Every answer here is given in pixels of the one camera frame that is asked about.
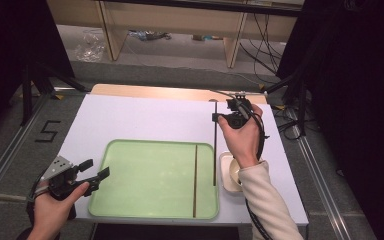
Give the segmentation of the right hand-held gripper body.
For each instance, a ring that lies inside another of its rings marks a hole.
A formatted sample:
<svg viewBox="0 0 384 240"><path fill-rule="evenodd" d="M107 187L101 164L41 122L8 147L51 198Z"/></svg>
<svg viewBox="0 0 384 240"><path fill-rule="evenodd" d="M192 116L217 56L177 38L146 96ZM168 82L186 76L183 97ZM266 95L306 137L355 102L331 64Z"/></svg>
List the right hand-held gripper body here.
<svg viewBox="0 0 384 240"><path fill-rule="evenodd" d="M240 129L250 119L252 107L245 96L236 95L233 98L237 100L238 110L227 115L227 122L231 128Z"/></svg>

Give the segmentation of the white square dish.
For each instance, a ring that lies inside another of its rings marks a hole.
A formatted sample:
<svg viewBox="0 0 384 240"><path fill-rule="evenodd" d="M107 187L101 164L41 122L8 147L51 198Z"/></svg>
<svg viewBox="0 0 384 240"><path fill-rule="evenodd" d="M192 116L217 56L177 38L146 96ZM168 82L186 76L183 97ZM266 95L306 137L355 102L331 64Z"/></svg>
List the white square dish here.
<svg viewBox="0 0 384 240"><path fill-rule="evenodd" d="M235 159L235 158L233 157L233 155L230 152L224 152L219 157L223 187L226 191L229 191L229 192L241 192L242 190L237 191L234 188L233 183L230 180L229 164L230 164L232 159Z"/></svg>

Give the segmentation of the person's left hand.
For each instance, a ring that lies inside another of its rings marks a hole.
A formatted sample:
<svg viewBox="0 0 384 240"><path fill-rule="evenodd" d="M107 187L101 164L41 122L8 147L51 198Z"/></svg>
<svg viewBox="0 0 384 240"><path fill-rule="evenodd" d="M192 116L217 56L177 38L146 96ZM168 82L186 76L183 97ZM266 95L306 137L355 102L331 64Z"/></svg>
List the person's left hand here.
<svg viewBox="0 0 384 240"><path fill-rule="evenodd" d="M59 234L68 220L72 206L81 196L83 196L81 186L78 186L64 200L56 200L49 193L39 195L35 199L34 224L31 233Z"/></svg>

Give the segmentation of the black tripod stand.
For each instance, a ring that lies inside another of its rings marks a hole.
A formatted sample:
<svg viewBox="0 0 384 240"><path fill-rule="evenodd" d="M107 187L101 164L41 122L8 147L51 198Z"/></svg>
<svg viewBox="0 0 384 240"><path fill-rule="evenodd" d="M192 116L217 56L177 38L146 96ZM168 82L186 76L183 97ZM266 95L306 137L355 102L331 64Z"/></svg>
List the black tripod stand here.
<svg viewBox="0 0 384 240"><path fill-rule="evenodd" d="M298 67L291 75L282 79L280 82L266 88L264 93L269 95L281 87L287 87L282 101L290 104L294 99L298 100L298 117L296 120L288 123L287 126L297 126L299 130L298 137L306 135L305 132L305 108L306 108L306 82L303 77L305 70Z"/></svg>
<svg viewBox="0 0 384 240"><path fill-rule="evenodd" d="M86 93L91 91L90 88L78 83L74 77L64 75L49 65L38 61L27 63L22 70L22 126L25 126L33 116L32 86L35 86L40 94L54 94L55 89L50 81L51 78L57 78L79 92Z"/></svg>

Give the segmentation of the light wooden desk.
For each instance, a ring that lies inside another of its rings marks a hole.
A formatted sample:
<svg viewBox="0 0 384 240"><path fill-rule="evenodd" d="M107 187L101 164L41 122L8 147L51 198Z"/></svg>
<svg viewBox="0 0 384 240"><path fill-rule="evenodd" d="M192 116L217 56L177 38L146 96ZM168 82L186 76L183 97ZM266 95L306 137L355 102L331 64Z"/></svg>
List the light wooden desk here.
<svg viewBox="0 0 384 240"><path fill-rule="evenodd" d="M260 40L268 28L268 39L289 40L297 21L274 13L243 13L152 6L95 0L47 0L54 21L60 25L100 27L104 31L109 58L119 58L129 30L221 37L227 66L235 65L241 39Z"/></svg>

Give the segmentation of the blue bundle on floor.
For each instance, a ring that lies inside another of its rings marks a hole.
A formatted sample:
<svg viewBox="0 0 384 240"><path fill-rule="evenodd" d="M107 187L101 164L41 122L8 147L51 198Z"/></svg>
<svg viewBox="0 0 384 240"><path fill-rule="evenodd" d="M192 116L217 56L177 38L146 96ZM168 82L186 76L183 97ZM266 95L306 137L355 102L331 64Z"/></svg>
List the blue bundle on floor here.
<svg viewBox="0 0 384 240"><path fill-rule="evenodd" d="M151 40L158 40L158 39L171 39L171 34L166 32L154 32L154 31L136 31L136 30L130 30L128 32L128 35L131 37L135 37L139 39L140 41L151 41Z"/></svg>

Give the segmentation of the white table sheet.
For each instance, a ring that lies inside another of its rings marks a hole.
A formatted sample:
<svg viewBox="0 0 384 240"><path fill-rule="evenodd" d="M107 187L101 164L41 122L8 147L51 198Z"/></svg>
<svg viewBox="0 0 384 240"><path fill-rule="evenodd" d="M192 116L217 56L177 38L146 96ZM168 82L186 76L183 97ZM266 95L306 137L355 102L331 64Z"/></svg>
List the white table sheet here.
<svg viewBox="0 0 384 240"><path fill-rule="evenodd" d="M217 103L218 112L228 111ZM88 178L102 170L107 145L114 140L145 140L207 143L213 147L214 102L152 98L132 98L90 94L86 96L59 151L74 164L92 159L93 166L83 172ZM77 202L77 216L92 222L163 225L240 225L249 223L242 192L223 187L220 160L228 152L217 126L217 187L219 212L212 219L159 219L97 217L90 214L91 199Z"/></svg>

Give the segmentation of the brown wooden chopstick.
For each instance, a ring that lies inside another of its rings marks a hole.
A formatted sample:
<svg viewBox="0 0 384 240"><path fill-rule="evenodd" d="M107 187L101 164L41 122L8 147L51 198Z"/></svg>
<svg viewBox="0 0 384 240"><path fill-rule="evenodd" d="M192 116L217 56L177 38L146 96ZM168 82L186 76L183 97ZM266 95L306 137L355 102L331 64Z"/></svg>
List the brown wooden chopstick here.
<svg viewBox="0 0 384 240"><path fill-rule="evenodd" d="M196 199L197 199L197 174L198 174L198 145L195 145L195 154L194 154L194 188L193 188L193 218L196 218Z"/></svg>
<svg viewBox="0 0 384 240"><path fill-rule="evenodd" d="M213 121L213 186L216 186L217 184L217 113L218 113L218 107L217 107L217 101L214 102L214 112L212 113L212 121Z"/></svg>

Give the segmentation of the black curtain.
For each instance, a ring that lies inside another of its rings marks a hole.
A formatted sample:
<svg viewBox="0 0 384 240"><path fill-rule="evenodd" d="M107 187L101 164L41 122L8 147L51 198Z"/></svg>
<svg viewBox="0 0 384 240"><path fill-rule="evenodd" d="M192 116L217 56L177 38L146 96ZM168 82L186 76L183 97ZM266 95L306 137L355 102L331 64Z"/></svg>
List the black curtain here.
<svg viewBox="0 0 384 240"><path fill-rule="evenodd" d="M316 119L378 240L384 240L384 0L304 0L279 77L302 63L334 22L306 73Z"/></svg>
<svg viewBox="0 0 384 240"><path fill-rule="evenodd" d="M74 75L47 0L0 0L0 115L38 63Z"/></svg>

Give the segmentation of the metal floor rail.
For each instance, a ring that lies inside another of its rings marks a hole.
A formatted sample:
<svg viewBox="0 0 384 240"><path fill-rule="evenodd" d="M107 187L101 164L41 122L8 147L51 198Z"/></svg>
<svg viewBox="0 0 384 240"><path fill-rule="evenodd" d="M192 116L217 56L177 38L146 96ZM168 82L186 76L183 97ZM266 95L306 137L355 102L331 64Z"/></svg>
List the metal floor rail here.
<svg viewBox="0 0 384 240"><path fill-rule="evenodd" d="M47 95L42 95L38 98L36 104L33 107L33 113L31 117L19 127L14 137L11 139L10 143L5 148L3 154L0 157L0 180L9 168L20 147L24 143L26 136L31 130L31 127L36 122L39 113L41 112L42 108L47 103L47 101Z"/></svg>
<svg viewBox="0 0 384 240"><path fill-rule="evenodd" d="M337 239L352 240L346 222L339 211L309 142L304 135L304 129L299 128L298 124L295 124L292 129Z"/></svg>

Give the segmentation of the clear plastic bag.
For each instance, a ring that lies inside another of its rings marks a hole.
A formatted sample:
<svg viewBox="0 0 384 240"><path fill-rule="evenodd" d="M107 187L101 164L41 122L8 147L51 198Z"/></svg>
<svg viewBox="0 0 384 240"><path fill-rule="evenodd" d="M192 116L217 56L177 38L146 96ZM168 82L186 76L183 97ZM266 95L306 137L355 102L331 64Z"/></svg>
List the clear plastic bag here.
<svg viewBox="0 0 384 240"><path fill-rule="evenodd" d="M85 30L83 40L74 50L77 60L82 62L100 62L105 51L105 42L98 29Z"/></svg>

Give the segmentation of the person's right hand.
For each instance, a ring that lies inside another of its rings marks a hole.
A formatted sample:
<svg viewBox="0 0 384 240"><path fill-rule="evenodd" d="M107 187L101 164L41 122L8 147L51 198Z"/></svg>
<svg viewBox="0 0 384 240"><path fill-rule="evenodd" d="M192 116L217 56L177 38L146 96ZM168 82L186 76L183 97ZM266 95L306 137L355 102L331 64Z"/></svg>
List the person's right hand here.
<svg viewBox="0 0 384 240"><path fill-rule="evenodd" d="M260 142L260 129L255 120L248 120L240 129L232 129L227 120L221 117L218 124L223 132L228 149L241 169L259 164L257 152Z"/></svg>

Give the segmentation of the green tray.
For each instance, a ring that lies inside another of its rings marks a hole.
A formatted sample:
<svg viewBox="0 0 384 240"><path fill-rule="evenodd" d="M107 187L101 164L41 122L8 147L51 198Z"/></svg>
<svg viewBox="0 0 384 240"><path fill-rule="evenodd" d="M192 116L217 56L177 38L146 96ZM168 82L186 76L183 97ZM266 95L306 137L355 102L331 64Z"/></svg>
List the green tray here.
<svg viewBox="0 0 384 240"><path fill-rule="evenodd" d="M195 145L197 211L193 218ZM114 140L107 145L101 164L110 175L92 194L89 212L97 217L212 219L219 212L213 152L207 143Z"/></svg>

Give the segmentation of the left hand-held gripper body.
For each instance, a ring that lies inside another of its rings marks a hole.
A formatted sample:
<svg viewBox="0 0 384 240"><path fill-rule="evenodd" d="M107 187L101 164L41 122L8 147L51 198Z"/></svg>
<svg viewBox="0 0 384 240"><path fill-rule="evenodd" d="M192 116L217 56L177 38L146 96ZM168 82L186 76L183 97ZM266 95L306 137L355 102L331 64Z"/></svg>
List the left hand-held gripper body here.
<svg viewBox="0 0 384 240"><path fill-rule="evenodd" d="M57 156L39 179L39 192L49 192L58 200L65 199L79 185L78 165Z"/></svg>

